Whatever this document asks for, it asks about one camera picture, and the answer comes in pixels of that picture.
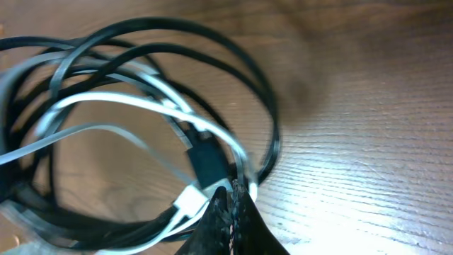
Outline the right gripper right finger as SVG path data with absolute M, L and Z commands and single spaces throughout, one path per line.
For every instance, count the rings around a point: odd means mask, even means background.
M 289 255 L 268 229 L 248 190 L 238 183 L 234 184 L 232 217 L 234 255 Z

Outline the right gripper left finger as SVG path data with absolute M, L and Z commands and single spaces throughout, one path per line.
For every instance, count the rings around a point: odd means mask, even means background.
M 231 224 L 227 190 L 219 187 L 192 236 L 176 252 L 176 255 L 230 254 Z

